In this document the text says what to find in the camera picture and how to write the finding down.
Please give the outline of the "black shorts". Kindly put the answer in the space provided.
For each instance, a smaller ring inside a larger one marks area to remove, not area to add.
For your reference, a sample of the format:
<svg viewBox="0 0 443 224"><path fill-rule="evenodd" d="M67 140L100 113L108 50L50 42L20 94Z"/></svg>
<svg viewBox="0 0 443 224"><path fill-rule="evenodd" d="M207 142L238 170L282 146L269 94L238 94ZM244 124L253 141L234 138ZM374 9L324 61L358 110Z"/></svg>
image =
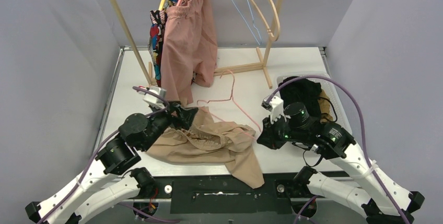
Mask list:
<svg viewBox="0 0 443 224"><path fill-rule="evenodd" d="M311 116L320 118L321 113L318 98L321 90L320 83L308 79L302 79L285 86L279 91L279 93L284 101L284 108L287 108L292 103L301 102L305 105ZM336 122L338 117L331 101L330 103L332 106L331 114L334 113L336 116L336 120L332 122Z"/></svg>

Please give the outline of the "blue hanger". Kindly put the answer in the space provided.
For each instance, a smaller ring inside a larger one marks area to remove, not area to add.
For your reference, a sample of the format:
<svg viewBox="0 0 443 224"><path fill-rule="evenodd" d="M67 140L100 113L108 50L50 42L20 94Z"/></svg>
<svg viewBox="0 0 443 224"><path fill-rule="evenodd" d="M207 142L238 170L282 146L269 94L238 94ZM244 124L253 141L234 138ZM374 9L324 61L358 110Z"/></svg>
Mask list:
<svg viewBox="0 0 443 224"><path fill-rule="evenodd" d="M235 10L239 14L240 18L244 22L247 30L251 34L257 45L263 43L263 38L260 33L260 29L256 25L256 14L253 11L252 3L250 0L230 0Z"/></svg>

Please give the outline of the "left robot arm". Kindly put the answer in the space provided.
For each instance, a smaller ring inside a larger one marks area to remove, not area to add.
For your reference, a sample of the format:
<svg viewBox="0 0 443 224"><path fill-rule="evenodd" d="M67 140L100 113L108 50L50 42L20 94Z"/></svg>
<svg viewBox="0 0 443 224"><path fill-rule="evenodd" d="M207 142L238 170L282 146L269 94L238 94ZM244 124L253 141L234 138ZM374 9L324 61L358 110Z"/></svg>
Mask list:
<svg viewBox="0 0 443 224"><path fill-rule="evenodd" d="M129 115L118 130L94 152L83 171L53 196L26 208L34 223L86 223L98 213L133 197L149 197L155 180L145 167L135 165L140 151L148 151L168 128L189 129L198 108L169 108L147 115Z"/></svg>

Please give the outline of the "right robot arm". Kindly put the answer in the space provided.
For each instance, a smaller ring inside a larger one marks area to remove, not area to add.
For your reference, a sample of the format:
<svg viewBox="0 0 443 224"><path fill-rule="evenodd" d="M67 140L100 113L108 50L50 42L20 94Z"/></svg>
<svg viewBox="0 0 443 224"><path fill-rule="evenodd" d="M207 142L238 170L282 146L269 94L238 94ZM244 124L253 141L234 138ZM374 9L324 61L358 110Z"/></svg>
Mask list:
<svg viewBox="0 0 443 224"><path fill-rule="evenodd" d="M304 166L294 177L300 196L317 195L331 199L363 216L367 223L412 223L413 212L421 208L424 196L409 191L387 176L375 161L367 161L361 146L341 125L311 116L295 102L285 107L275 97L264 101L269 111L257 142L270 149L286 143L317 153L346 172L356 183L350 186Z"/></svg>

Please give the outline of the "beige shorts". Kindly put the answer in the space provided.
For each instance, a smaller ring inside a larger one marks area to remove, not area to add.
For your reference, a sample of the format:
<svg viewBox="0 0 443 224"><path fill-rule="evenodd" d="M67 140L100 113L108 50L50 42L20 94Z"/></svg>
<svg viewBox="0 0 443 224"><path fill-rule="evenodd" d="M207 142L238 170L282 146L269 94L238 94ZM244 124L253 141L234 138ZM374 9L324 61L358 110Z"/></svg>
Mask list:
<svg viewBox="0 0 443 224"><path fill-rule="evenodd" d="M207 107L200 107L188 130L168 128L147 154L173 164L224 164L228 172L255 189L264 177L254 153L255 130L235 122L215 122Z"/></svg>

